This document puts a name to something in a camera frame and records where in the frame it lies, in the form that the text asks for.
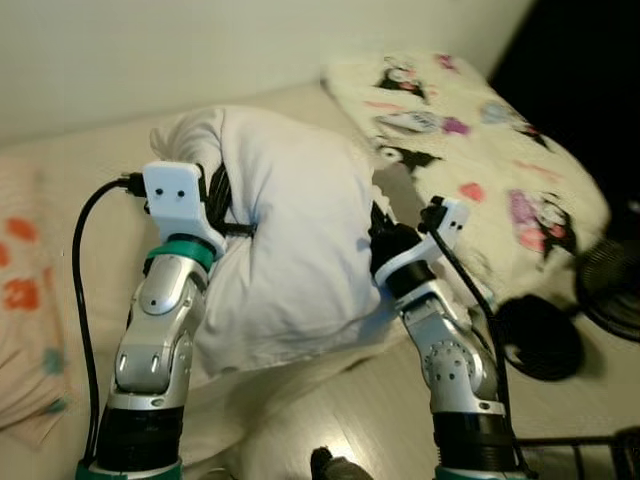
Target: cartoon print blanket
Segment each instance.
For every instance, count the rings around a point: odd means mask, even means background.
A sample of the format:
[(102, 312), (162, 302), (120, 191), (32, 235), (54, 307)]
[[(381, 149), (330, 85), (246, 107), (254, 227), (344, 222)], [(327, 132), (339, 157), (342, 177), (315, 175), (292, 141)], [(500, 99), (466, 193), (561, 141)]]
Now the cartoon print blanket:
[[(462, 59), (339, 63), (325, 85), (379, 153), (377, 167), (404, 168), (424, 202), (452, 196), (472, 208), (457, 252), (497, 300), (535, 290), (603, 234), (608, 209), (589, 174)], [(402, 191), (385, 191), (394, 208)]]

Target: white mounting plate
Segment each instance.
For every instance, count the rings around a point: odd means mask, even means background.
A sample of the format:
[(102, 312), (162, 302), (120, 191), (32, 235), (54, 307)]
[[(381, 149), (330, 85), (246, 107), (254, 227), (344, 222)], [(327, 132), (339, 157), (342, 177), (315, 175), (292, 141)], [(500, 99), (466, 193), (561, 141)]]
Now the white mounting plate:
[(156, 160), (142, 169), (149, 212), (163, 242), (184, 233), (210, 243), (216, 259), (227, 250), (224, 237), (207, 220), (198, 180), (200, 169), (191, 163)]
[[(445, 198), (442, 206), (447, 207), (447, 213), (438, 227), (438, 233), (449, 248), (453, 249), (458, 235), (469, 219), (469, 208), (461, 201), (452, 198)], [(435, 240), (430, 235), (423, 236), (423, 240), (415, 247), (396, 255), (382, 265), (375, 274), (376, 283), (382, 288), (386, 285), (389, 275), (405, 265), (416, 260), (425, 260), (427, 265), (431, 266), (441, 255), (442, 252)]]

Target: white pillow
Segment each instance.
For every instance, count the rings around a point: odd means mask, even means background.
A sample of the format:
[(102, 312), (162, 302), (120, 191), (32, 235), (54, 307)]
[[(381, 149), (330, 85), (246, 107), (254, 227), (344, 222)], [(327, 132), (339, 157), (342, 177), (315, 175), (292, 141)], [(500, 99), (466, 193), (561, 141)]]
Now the white pillow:
[(196, 336), (209, 375), (264, 368), (379, 340), (394, 317), (369, 273), (372, 167), (337, 134), (246, 107), (186, 115), (154, 130), (162, 159), (221, 159), (228, 237)]

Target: wooden floor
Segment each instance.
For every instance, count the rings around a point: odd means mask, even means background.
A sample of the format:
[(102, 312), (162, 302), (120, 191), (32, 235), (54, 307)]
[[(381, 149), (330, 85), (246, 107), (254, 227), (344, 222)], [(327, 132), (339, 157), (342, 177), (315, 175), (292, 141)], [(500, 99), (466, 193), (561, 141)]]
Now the wooden floor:
[[(557, 383), (531, 380), (510, 368), (514, 427), (521, 437), (604, 435), (640, 425), (640, 347), (604, 333), (587, 319), (577, 326), (587, 362)], [(239, 480), (309, 480), (311, 451), (328, 446), (364, 467), (376, 480), (433, 478), (437, 451), (429, 392), (410, 342), (344, 372), (300, 398), (224, 458)], [(541, 479), (576, 477), (570, 449), (527, 453)], [(614, 478), (608, 450), (584, 450), (587, 479)], [(226, 479), (211, 474), (205, 478)]]

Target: white wall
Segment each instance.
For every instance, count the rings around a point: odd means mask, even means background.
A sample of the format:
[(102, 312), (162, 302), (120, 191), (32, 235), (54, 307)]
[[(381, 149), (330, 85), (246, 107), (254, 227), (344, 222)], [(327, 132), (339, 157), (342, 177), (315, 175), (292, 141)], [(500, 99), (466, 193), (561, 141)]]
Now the white wall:
[(433, 47), (488, 73), (532, 0), (0, 0), (0, 143), (318, 78)]

